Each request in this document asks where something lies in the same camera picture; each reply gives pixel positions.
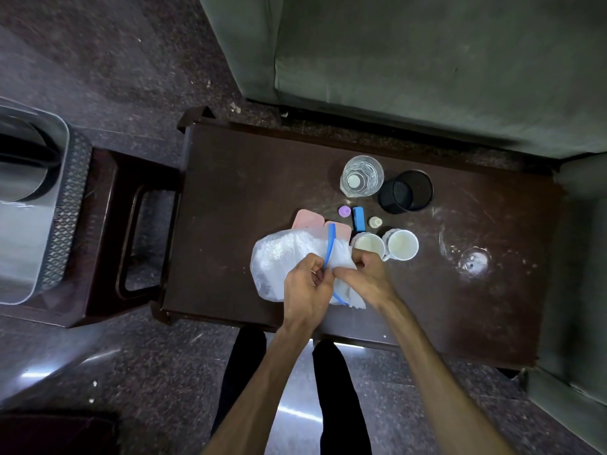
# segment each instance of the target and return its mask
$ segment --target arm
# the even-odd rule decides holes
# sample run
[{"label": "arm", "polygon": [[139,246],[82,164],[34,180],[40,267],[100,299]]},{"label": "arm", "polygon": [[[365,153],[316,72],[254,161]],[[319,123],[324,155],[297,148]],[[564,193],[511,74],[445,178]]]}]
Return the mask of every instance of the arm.
[{"label": "arm", "polygon": [[286,381],[333,295],[333,273],[323,278],[322,266],[323,259],[310,253],[287,275],[283,324],[205,455],[263,454]]},{"label": "arm", "polygon": [[354,249],[352,258],[359,270],[335,268],[335,276],[377,309],[390,326],[411,368],[441,449],[449,454],[512,454],[506,440],[455,381],[413,313],[399,299],[379,256]]}]

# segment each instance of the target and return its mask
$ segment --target blue object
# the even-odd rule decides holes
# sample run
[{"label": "blue object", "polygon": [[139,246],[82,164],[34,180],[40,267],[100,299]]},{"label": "blue object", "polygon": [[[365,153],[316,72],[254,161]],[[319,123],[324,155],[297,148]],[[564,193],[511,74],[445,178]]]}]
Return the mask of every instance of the blue object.
[{"label": "blue object", "polygon": [[[329,263],[329,258],[331,256],[331,252],[333,251],[333,243],[335,242],[335,237],[337,236],[337,231],[335,229],[335,223],[329,224],[328,231],[329,231],[329,236],[327,238],[327,256],[325,257],[325,266],[322,268],[323,271],[325,271],[327,269],[327,264]],[[341,305],[348,306],[348,304],[345,303],[345,301],[342,300],[338,296],[338,294],[335,293],[335,291],[333,292],[333,297],[335,297],[335,300],[337,300]]]},{"label": "blue object", "polygon": [[361,206],[352,208],[354,212],[354,231],[360,233],[365,231],[365,211]]}]

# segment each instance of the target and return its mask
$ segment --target floor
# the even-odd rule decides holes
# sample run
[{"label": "floor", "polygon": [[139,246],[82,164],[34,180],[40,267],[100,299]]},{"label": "floor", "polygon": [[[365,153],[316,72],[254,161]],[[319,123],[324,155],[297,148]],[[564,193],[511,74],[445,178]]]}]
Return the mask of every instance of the floor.
[{"label": "floor", "polygon": [[[97,146],[171,166],[181,155],[179,117],[190,106],[208,105],[222,119],[383,145],[429,160],[524,168],[516,153],[481,147],[454,150],[307,121],[281,127],[277,109],[240,96],[198,0],[3,0],[0,76],[0,96],[59,114]],[[149,212],[152,237],[142,238],[153,262],[162,254],[154,233],[167,219],[160,203]],[[153,278],[157,270],[152,265],[146,273]],[[186,320],[165,326],[147,308],[69,330],[0,317],[0,409],[116,414],[125,454],[198,453],[208,442],[236,334]],[[402,356],[340,349],[374,453],[437,452]],[[319,451],[311,350],[309,344],[286,387],[269,454]],[[521,452],[595,453],[530,403],[518,382],[491,367],[447,362]]]}]

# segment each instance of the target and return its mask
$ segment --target purple bottle cap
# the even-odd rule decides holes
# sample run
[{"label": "purple bottle cap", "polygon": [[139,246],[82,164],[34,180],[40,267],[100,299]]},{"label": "purple bottle cap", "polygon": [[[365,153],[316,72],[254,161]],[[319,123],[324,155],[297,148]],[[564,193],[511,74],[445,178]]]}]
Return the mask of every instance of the purple bottle cap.
[{"label": "purple bottle cap", "polygon": [[343,218],[349,217],[350,214],[352,214],[352,209],[350,209],[348,206],[342,206],[339,208],[338,214]]}]

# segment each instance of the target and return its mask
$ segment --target black pants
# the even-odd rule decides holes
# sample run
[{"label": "black pants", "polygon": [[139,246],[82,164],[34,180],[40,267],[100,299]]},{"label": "black pants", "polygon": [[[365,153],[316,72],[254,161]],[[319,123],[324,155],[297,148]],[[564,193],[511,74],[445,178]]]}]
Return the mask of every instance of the black pants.
[{"label": "black pants", "polygon": [[[224,373],[211,436],[245,389],[265,351],[266,338],[262,331],[240,329]],[[322,410],[321,453],[371,453],[367,425],[344,356],[333,342],[323,340],[316,345],[312,357]]]}]

